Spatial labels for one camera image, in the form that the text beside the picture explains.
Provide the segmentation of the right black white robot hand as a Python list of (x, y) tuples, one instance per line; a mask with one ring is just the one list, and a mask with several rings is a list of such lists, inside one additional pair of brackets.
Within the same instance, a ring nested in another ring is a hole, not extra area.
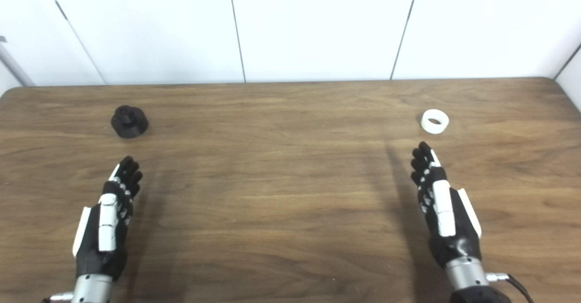
[(437, 264), (482, 259), (481, 225), (463, 189), (454, 189), (431, 146), (420, 142), (412, 151), (410, 175), (429, 231), (428, 247)]

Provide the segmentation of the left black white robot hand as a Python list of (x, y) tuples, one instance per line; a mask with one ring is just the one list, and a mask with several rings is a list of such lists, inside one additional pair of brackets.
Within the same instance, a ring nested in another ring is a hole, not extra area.
[(133, 201), (143, 173), (132, 156), (125, 156), (103, 185), (99, 201), (84, 207), (75, 235), (75, 276), (99, 274), (116, 282), (128, 260), (126, 239)]

